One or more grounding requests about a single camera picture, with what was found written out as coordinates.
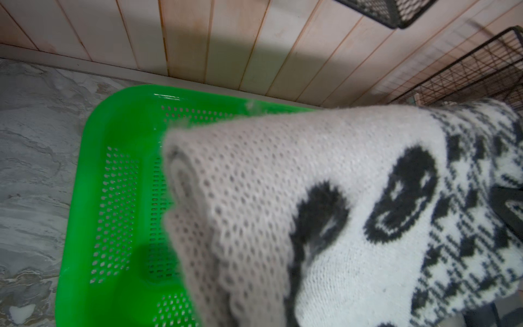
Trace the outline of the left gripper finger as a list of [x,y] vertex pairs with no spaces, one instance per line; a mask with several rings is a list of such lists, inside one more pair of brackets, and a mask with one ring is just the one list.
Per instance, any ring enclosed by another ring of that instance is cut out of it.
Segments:
[[522,189],[493,187],[490,206],[506,227],[522,241],[522,218],[509,208],[509,203],[522,202]]

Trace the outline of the smiley houndstooth knit scarf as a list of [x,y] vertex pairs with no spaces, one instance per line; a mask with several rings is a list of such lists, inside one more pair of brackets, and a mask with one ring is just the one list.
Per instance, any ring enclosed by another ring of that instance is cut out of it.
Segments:
[[436,326],[515,294],[522,117],[494,99],[169,129],[163,223],[203,326]]

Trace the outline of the green plastic basket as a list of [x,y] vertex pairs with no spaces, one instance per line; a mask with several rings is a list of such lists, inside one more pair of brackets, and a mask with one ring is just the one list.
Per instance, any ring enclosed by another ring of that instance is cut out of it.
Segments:
[[83,132],[55,308],[58,326],[197,326],[162,228],[161,142],[176,123],[296,113],[299,104],[159,85],[118,91]]

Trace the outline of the black mesh wall basket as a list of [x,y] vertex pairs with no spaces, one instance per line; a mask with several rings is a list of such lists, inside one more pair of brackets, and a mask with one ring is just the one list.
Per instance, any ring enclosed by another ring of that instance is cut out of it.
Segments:
[[437,0],[336,0],[389,29],[406,29]]

